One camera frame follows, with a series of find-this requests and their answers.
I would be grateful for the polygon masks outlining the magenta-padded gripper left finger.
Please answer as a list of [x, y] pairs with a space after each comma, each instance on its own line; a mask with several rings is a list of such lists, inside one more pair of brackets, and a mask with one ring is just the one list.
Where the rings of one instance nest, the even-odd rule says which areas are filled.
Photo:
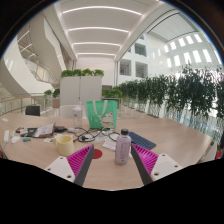
[[59, 156], [45, 170], [76, 185], [82, 186], [94, 154], [94, 145], [91, 144], [68, 157]]

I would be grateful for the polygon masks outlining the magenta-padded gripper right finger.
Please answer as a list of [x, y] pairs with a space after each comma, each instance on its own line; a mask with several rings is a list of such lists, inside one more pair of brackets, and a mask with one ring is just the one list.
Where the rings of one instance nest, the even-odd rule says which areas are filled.
[[144, 184], [150, 184], [182, 169], [182, 166], [166, 153], [156, 154], [137, 144], [131, 145], [131, 154]]

